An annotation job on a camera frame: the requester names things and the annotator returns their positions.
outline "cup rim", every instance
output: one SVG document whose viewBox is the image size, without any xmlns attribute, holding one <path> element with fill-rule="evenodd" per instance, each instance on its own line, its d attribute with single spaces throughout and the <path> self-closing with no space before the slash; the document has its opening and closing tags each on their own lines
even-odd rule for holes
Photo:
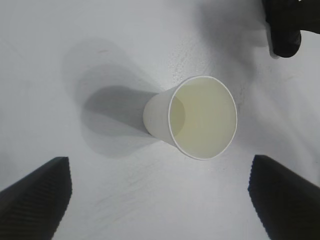
<svg viewBox="0 0 320 240">
<path fill-rule="evenodd" d="M 229 143 L 226 145 L 226 147 L 221 151 L 219 152 L 217 155 L 213 156 L 213 157 L 209 157 L 209 158 L 200 158 L 200 157 L 196 157 L 196 156 L 193 156 L 189 153 L 187 153 L 185 150 L 183 150 L 182 147 L 180 147 L 180 145 L 177 143 L 175 137 L 174 137 L 174 134 L 172 132 L 172 129 L 171 129 L 171 124 L 170 124 L 170 111 L 171 111 L 171 106 L 172 106 L 172 101 L 174 99 L 174 97 L 176 96 L 177 92 L 179 91 L 179 89 L 181 87 L 183 87 L 186 83 L 194 80 L 194 79 L 198 79 L 198 78 L 208 78 L 208 79 L 211 79 L 211 80 L 214 80 L 214 81 L 217 81 L 218 83 L 220 83 L 226 90 L 227 92 L 229 93 L 231 99 L 232 99 L 232 102 L 233 102 L 233 105 L 234 105 L 234 110 L 235 110 L 235 128 L 234 128 L 234 132 L 233 132 L 233 135 L 229 141 Z M 180 152 L 182 152 L 184 155 L 190 157 L 190 158 L 193 158 L 193 159 L 196 159 L 196 160 L 202 160 L 202 161 L 205 161 L 205 160 L 211 160 L 211 159 L 214 159 L 216 157 L 218 157 L 219 155 L 221 155 L 222 153 L 225 152 L 225 150 L 230 146 L 231 142 L 233 141 L 233 139 L 235 138 L 235 135 L 236 135 L 236 131 L 237 131 L 237 128 L 238 128 L 238 112 L 237 112 L 237 106 L 236 106 L 236 102 L 230 92 L 230 90 L 226 87 L 226 85 L 224 85 L 220 80 L 216 79 L 215 77 L 213 76 L 205 76 L 205 75 L 197 75 L 197 76 L 191 76 L 189 78 L 187 78 L 186 80 L 184 80 L 183 82 L 181 82 L 177 87 L 176 89 L 174 90 L 172 96 L 171 96 L 171 99 L 170 99 L 170 102 L 169 102 L 169 107 L 168 107 L 168 113 L 167 113 L 167 118 L 168 118 L 168 127 L 169 127 L 169 131 L 170 131 L 170 136 L 175 144 L 175 146 L 179 149 Z"/>
</svg>

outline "white table surface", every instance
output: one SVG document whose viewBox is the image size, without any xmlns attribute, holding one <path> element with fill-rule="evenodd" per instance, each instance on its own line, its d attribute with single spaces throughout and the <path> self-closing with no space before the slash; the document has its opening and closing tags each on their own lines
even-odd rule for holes
<svg viewBox="0 0 320 240">
<path fill-rule="evenodd" d="M 55 240 L 267 240 L 255 154 L 320 184 L 320 36 L 269 54 L 257 0 L 0 0 L 0 190 L 68 156 Z M 149 137 L 142 106 L 187 77 L 232 92 L 228 150 L 197 161 Z"/>
</svg>

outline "black object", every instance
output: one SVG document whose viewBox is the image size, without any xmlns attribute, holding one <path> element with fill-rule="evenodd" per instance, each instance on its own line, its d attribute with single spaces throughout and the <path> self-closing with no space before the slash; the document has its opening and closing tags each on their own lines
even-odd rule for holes
<svg viewBox="0 0 320 240">
<path fill-rule="evenodd" d="M 50 240 L 72 194 L 67 157 L 56 157 L 0 192 L 0 240 Z"/>
<path fill-rule="evenodd" d="M 270 25 L 273 52 L 294 56 L 301 45 L 301 30 L 320 34 L 319 0 L 262 0 Z"/>
<path fill-rule="evenodd" d="M 256 155 L 248 191 L 271 240 L 320 240 L 320 188 Z"/>
</svg>

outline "white paper cup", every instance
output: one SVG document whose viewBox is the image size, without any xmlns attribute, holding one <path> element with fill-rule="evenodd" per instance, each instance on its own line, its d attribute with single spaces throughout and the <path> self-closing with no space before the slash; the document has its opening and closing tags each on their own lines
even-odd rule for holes
<svg viewBox="0 0 320 240">
<path fill-rule="evenodd" d="M 197 160 L 221 154 L 237 129 L 237 109 L 227 87 L 212 76 L 194 76 L 146 104 L 148 132 Z"/>
</svg>

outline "paper cup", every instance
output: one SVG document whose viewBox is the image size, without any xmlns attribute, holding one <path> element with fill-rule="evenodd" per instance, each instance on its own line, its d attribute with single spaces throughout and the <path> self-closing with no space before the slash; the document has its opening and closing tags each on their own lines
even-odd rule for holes
<svg viewBox="0 0 320 240">
<path fill-rule="evenodd" d="M 151 135 L 197 160 L 221 154 L 235 136 L 237 121 L 230 91 L 212 76 L 188 78 L 155 95 L 143 111 Z"/>
</svg>

